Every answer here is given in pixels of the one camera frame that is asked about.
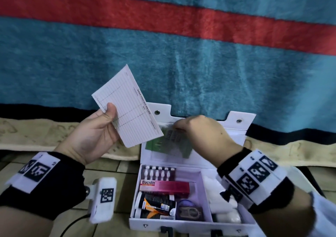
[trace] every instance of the person's right hand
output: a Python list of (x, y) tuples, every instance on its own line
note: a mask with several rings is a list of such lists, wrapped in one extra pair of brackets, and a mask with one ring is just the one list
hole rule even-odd
[(185, 131), (193, 149), (217, 168), (243, 149), (231, 139), (221, 124), (206, 116), (180, 119), (173, 127)]

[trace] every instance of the light blue sleeve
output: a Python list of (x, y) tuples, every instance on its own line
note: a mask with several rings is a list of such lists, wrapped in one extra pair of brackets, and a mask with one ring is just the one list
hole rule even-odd
[(318, 193), (311, 192), (316, 214), (314, 228), (309, 237), (336, 236), (336, 204)]

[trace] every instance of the black wristband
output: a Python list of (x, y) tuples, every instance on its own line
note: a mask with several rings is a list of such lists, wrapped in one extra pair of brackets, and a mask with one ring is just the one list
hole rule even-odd
[[(233, 180), (230, 178), (229, 173), (236, 168), (241, 160), (243, 160), (248, 154), (250, 154), (252, 150), (247, 148), (242, 149), (241, 152), (233, 155), (231, 158), (222, 163), (218, 169), (218, 175), (223, 178), (223, 176), (227, 177), (231, 182)], [(249, 208), (249, 212), (252, 214), (259, 214), (266, 212), (275, 208), (284, 208), (286, 207), (292, 200), (294, 195), (295, 186), (294, 184), (286, 177), (272, 192), (271, 195), (266, 198), (261, 204), (256, 205), (253, 204)]]
[(83, 171), (85, 166), (57, 152), (48, 154), (60, 159), (30, 194), (10, 186), (0, 195), (0, 206), (24, 210), (41, 217), (55, 218), (86, 198)]

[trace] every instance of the red stripe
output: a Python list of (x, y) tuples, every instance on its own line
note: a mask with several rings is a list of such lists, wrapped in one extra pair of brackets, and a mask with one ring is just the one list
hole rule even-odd
[(0, 0), (0, 15), (336, 56), (336, 26), (144, 0)]

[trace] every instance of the patterned beige fabric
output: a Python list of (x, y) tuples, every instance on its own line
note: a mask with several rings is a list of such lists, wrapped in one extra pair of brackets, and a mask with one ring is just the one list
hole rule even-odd
[[(0, 149), (18, 151), (51, 151), (78, 125), (48, 119), (14, 120), (0, 118)], [(336, 144), (321, 145), (308, 141), (284, 146), (247, 137), (244, 144), (258, 148), (282, 165), (336, 167)], [(138, 160), (140, 146), (126, 148), (115, 144), (103, 157), (115, 160)]]

